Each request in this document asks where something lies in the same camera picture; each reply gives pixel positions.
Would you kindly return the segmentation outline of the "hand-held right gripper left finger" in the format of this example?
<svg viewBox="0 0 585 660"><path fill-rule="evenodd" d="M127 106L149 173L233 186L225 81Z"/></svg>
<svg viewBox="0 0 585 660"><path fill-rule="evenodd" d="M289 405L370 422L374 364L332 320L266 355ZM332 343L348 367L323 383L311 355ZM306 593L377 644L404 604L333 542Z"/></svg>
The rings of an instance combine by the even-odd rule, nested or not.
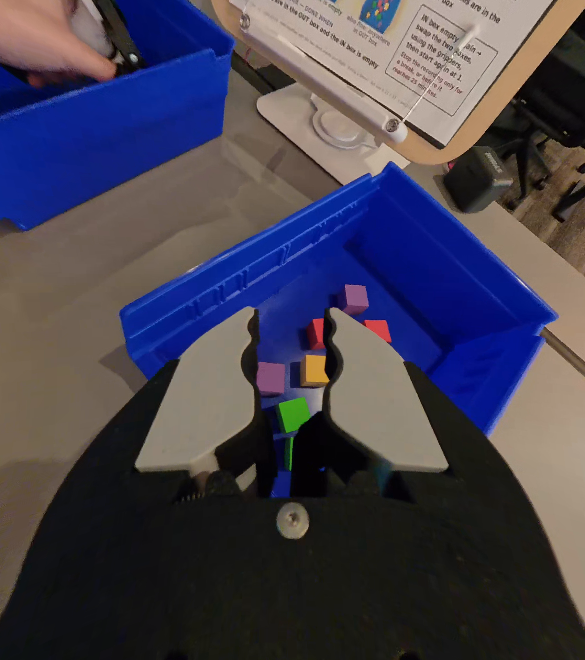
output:
<svg viewBox="0 0 585 660"><path fill-rule="evenodd" d="M135 460L139 472L219 469L215 451L254 417L254 388L241 361L252 342L248 324L255 320L255 308L245 307L181 354Z"/></svg>

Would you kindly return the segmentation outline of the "blue plastic bin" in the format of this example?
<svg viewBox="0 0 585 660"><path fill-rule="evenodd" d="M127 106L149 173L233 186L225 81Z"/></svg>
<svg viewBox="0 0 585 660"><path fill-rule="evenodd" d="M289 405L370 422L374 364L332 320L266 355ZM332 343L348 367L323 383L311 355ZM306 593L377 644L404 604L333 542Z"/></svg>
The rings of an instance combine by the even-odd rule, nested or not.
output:
<svg viewBox="0 0 585 660"><path fill-rule="evenodd" d="M189 1L117 1L147 67L35 88L0 65L0 220L30 230L221 135L234 39Z"/></svg>
<svg viewBox="0 0 585 660"><path fill-rule="evenodd" d="M259 311L258 359L284 364L271 408L321 389L300 386L312 351L307 327L337 306L346 285L366 288L356 320L386 321L392 347L416 364L487 436L558 318L512 270L396 165L364 176L159 286L120 312L125 345L151 378L210 328L249 306Z"/></svg>

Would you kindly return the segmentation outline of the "yellow wooden cube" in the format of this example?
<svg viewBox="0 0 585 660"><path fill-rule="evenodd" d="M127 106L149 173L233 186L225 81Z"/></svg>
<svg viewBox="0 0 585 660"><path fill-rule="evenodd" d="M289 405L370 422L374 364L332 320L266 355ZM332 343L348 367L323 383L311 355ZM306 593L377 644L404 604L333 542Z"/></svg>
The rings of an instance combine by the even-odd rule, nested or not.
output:
<svg viewBox="0 0 585 660"><path fill-rule="evenodd" d="M329 383L325 372L326 357L306 354L300 363L300 385L305 388L324 387Z"/></svg>

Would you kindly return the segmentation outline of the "black office chair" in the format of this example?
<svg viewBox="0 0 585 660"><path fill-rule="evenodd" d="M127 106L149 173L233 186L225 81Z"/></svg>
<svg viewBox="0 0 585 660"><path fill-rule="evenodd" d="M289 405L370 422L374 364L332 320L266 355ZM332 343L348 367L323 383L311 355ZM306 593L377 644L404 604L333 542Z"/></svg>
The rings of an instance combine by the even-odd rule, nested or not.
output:
<svg viewBox="0 0 585 660"><path fill-rule="evenodd" d="M519 194L505 203L508 210L548 184L549 141L585 152L585 9L477 142L502 161L515 158ZM585 162L577 172L585 174Z"/></svg>

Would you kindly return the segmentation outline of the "grey desk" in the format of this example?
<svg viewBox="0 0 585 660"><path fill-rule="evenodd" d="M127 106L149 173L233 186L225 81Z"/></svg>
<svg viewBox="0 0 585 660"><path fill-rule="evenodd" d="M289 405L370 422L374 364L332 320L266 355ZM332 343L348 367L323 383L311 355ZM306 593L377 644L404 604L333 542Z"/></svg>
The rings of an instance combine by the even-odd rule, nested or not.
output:
<svg viewBox="0 0 585 660"><path fill-rule="evenodd" d="M120 310L338 188L231 71L222 136L26 233L0 222L0 614L70 468L144 384ZM585 621L585 277L506 211L455 216L559 314L491 440Z"/></svg>

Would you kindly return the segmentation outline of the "purple wooden cube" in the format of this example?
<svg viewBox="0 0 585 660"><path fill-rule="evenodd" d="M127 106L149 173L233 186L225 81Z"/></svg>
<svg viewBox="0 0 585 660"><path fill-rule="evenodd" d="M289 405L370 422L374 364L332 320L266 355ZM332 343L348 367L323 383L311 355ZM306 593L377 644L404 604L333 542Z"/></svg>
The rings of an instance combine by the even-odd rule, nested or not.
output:
<svg viewBox="0 0 585 660"><path fill-rule="evenodd" d="M257 387L263 397L279 397L285 394L286 367L274 362L258 362Z"/></svg>
<svg viewBox="0 0 585 660"><path fill-rule="evenodd" d="M337 300L337 308L349 316L362 314L370 306L365 285L344 285Z"/></svg>

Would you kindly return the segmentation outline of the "black power brick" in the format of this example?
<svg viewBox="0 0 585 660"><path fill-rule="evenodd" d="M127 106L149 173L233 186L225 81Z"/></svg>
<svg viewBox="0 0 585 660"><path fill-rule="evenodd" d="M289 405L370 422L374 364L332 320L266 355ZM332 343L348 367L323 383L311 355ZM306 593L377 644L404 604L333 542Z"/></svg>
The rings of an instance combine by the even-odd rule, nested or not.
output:
<svg viewBox="0 0 585 660"><path fill-rule="evenodd" d="M491 146L473 146L453 161L443 185L463 213L480 212L511 188L513 178Z"/></svg>

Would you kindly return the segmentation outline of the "white board stand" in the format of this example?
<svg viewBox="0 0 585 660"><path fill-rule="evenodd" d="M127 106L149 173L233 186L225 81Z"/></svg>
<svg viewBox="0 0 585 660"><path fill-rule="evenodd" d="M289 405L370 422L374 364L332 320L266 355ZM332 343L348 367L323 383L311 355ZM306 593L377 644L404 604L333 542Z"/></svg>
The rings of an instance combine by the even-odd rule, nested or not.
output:
<svg viewBox="0 0 585 660"><path fill-rule="evenodd" d="M401 169L410 164L298 83L261 96L256 107L263 119L343 186L381 173L390 162Z"/></svg>

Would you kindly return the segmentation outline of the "person's left hand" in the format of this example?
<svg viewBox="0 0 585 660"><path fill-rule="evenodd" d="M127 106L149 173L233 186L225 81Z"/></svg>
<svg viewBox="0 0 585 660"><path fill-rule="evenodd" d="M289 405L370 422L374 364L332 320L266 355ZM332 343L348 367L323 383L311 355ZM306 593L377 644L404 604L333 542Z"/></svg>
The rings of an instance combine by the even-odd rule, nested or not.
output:
<svg viewBox="0 0 585 660"><path fill-rule="evenodd" d="M33 87L113 79L115 64L74 35L74 8L74 1L0 1L0 64L24 71Z"/></svg>

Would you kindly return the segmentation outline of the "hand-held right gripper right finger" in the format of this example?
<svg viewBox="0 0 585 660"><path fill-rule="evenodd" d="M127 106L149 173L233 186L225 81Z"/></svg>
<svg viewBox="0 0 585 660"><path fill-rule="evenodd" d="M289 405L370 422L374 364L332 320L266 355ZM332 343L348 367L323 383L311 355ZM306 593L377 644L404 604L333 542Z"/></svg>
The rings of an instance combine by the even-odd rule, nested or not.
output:
<svg viewBox="0 0 585 660"><path fill-rule="evenodd" d="M366 469L442 473L440 447L404 359L336 307L326 309L323 413Z"/></svg>

